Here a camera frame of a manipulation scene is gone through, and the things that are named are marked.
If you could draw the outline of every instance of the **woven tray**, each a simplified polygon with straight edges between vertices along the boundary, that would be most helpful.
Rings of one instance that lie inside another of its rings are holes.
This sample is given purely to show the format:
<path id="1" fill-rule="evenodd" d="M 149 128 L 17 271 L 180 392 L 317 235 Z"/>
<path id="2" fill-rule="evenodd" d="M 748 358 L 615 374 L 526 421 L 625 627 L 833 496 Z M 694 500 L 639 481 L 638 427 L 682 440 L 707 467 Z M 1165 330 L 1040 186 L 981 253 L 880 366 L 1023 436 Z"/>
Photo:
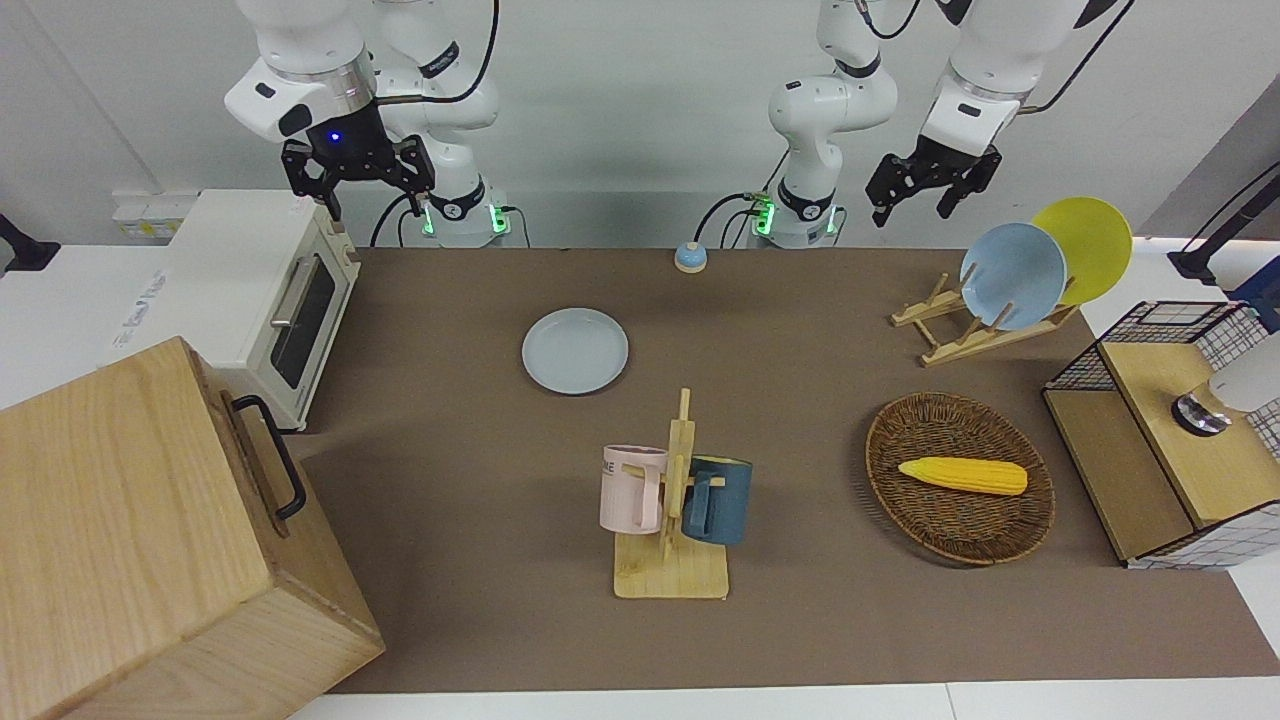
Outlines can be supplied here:
<path id="1" fill-rule="evenodd" d="M 899 462 L 928 455 L 1006 460 L 1027 469 L 1027 492 L 997 496 L 909 478 Z M 977 400 L 920 392 L 876 415 L 867 474 L 884 511 L 914 541 L 943 557 L 995 565 L 1025 557 L 1053 524 L 1053 483 L 1021 432 Z"/>

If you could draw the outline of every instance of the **black stand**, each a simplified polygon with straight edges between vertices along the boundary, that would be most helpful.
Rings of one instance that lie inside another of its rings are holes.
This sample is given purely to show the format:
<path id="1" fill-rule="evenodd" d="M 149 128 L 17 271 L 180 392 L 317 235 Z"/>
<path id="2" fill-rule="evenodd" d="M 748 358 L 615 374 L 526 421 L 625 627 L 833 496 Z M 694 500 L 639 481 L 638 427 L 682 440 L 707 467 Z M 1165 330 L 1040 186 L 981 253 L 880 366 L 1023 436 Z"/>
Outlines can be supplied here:
<path id="1" fill-rule="evenodd" d="M 1268 205 L 1280 197 L 1280 176 L 1271 178 L 1271 182 L 1262 186 L 1257 195 L 1249 199 L 1243 208 L 1216 231 L 1208 236 L 1199 247 L 1190 252 L 1170 252 L 1169 260 L 1184 278 L 1199 281 L 1204 284 L 1217 284 L 1217 278 L 1208 269 L 1208 260 L 1215 252 L 1226 245 L 1226 241 L 1236 236 L 1245 225 L 1253 222 Z"/>
<path id="2" fill-rule="evenodd" d="M 5 270 L 44 270 L 58 255 L 61 245 L 42 242 L 18 229 L 9 218 L 0 215 L 0 237 L 13 247 L 13 261 Z"/>

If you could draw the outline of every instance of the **black metal handle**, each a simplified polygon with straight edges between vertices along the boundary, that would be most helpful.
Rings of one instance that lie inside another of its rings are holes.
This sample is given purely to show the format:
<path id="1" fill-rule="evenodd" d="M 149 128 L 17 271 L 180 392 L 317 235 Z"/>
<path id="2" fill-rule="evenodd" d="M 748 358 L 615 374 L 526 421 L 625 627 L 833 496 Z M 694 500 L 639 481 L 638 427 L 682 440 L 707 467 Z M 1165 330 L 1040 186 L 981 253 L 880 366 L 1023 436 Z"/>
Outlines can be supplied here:
<path id="1" fill-rule="evenodd" d="M 266 401 L 256 395 L 246 395 L 244 397 L 232 400 L 232 410 L 236 413 L 248 407 L 257 407 L 262 413 L 262 419 L 266 420 L 266 432 L 271 433 L 271 442 L 275 443 L 275 451 L 280 455 L 284 471 L 289 475 L 289 484 L 293 486 L 293 500 L 285 502 L 275 511 L 276 518 L 288 520 L 297 515 L 302 510 L 302 506 L 307 503 L 307 488 L 303 487 L 298 469 L 293 465 L 293 459 L 289 457 L 289 448 L 284 446 L 284 437 L 280 436 L 280 428 L 275 427 L 275 418 L 271 416 L 271 410 L 266 406 Z"/>

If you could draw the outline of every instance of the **wooden mug holder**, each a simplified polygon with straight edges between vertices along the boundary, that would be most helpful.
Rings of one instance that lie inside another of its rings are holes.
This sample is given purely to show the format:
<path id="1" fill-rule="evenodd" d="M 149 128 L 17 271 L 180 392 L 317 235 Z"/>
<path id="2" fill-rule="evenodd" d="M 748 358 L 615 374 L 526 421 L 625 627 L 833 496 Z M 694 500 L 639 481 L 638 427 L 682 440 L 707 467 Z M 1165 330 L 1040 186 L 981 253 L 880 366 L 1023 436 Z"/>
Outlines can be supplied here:
<path id="1" fill-rule="evenodd" d="M 662 528 L 648 536 L 613 536 L 613 594 L 618 597 L 728 597 L 728 555 L 724 546 L 691 539 L 680 530 L 685 489 L 691 482 L 689 465 L 694 456 L 694 421 L 689 419 L 689 401 L 690 391 L 682 388 L 680 416 L 671 421 L 667 473 L 662 478 Z"/>

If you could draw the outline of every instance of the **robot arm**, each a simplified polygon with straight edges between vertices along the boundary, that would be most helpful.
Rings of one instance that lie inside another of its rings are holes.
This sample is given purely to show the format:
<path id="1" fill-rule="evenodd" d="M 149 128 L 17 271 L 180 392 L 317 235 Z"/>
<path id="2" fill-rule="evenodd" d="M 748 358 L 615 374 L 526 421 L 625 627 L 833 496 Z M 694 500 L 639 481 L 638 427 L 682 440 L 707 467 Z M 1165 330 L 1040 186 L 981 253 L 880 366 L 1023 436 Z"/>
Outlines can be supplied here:
<path id="1" fill-rule="evenodd" d="M 908 158 L 886 155 L 867 195 L 883 227 L 893 206 L 931 187 L 946 187 L 938 214 L 991 182 L 1001 156 L 992 142 L 1039 82 L 1044 59 L 1115 0 L 950 0 L 943 13 L 960 26 L 960 44 L 938 81 L 936 99 Z"/>
<path id="2" fill-rule="evenodd" d="M 384 4 L 408 12 L 416 3 Z M 371 58 L 347 0 L 237 0 L 237 5 L 253 26 L 261 58 L 227 94 L 227 109 L 261 137 L 284 141 L 280 159 L 294 193 L 315 197 L 340 220 L 338 183 L 376 179 L 404 192 L 421 215 L 420 196 L 435 186 L 434 168 L 420 136 L 403 135 L 399 141 L 388 136 Z M 412 24 L 393 38 L 410 56 L 430 45 L 412 37 L 415 29 L 421 28 Z M 421 73 L 426 77 L 433 68 L 443 73 L 449 65 L 448 55 L 438 54 L 422 61 Z M 310 145 L 288 140 L 300 133 Z M 310 174 L 311 163 L 320 165 L 319 177 Z"/>
<path id="3" fill-rule="evenodd" d="M 499 223 L 506 197 L 480 174 L 462 131 L 498 118 L 498 94 L 445 31 L 435 0 L 375 0 L 381 32 L 411 68 L 378 77 L 383 122 L 393 137 L 420 135 L 435 169 L 424 234 L 445 247 L 480 247 L 506 232 Z M 397 102 L 398 99 L 462 97 L 457 102 Z"/>
<path id="4" fill-rule="evenodd" d="M 878 126 L 897 106 L 879 41 L 852 0 L 822 0 L 818 44 L 835 58 L 835 72 L 791 81 L 769 100 L 769 120 L 790 149 L 765 234 L 782 247 L 808 247 L 823 236 L 844 165 L 832 135 Z"/>

